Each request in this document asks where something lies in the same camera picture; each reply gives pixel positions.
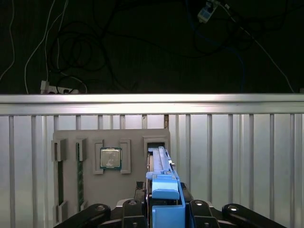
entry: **cpu chip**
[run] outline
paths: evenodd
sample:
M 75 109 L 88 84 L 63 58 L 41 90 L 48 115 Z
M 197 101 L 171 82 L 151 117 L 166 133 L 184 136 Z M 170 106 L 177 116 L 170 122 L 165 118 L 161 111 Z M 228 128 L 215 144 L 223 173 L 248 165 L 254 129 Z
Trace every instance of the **cpu chip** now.
M 120 169 L 121 168 L 121 148 L 102 147 L 100 149 L 100 168 Z

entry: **metal fence panel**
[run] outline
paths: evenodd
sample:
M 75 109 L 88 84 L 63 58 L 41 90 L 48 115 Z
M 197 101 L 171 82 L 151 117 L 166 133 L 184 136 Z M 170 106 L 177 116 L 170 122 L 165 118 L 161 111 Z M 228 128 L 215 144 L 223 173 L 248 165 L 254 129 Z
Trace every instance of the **metal fence panel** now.
M 195 198 L 304 228 L 303 104 L 303 95 L 0 96 L 0 227 L 52 227 L 55 130 L 168 127 Z

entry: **silver bolt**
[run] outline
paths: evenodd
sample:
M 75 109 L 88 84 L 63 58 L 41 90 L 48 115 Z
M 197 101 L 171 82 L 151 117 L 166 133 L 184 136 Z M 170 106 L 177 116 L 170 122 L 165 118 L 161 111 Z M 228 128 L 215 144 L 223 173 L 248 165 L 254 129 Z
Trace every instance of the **silver bolt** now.
M 237 211 L 238 208 L 236 206 L 230 205 L 230 206 L 228 206 L 228 210 Z
M 131 201 L 129 201 L 129 205 L 136 205 L 137 203 L 136 203 L 136 201 L 135 200 L 131 200 Z
M 203 202 L 202 201 L 195 201 L 195 204 L 198 205 L 198 206 L 201 206 L 201 205 L 203 205 Z
M 105 209 L 104 206 L 97 206 L 97 207 L 96 207 L 96 210 L 98 210 L 98 211 L 102 211 L 102 210 L 104 210 L 104 209 Z

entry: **power strip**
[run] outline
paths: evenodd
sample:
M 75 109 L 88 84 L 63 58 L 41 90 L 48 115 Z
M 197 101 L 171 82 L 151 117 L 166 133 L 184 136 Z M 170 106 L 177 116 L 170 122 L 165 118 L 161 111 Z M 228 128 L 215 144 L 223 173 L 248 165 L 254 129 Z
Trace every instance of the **power strip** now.
M 211 18 L 214 11 L 219 6 L 219 2 L 216 0 L 209 0 L 206 2 L 206 6 L 203 7 L 200 12 L 198 13 L 198 19 L 200 23 L 207 23 L 209 19 Z
M 71 88 L 65 88 L 65 87 L 58 87 L 58 91 L 56 86 L 49 85 L 49 82 L 47 81 L 41 81 L 41 86 L 40 86 L 40 93 L 41 94 L 79 94 L 79 90 L 74 89 L 71 92 Z

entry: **aluminum rail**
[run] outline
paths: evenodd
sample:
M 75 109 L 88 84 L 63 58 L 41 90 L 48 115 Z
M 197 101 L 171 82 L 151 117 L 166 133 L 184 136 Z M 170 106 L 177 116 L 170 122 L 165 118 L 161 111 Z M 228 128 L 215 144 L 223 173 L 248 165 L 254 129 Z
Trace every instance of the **aluminum rail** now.
M 299 114 L 304 95 L 2 95 L 0 115 Z

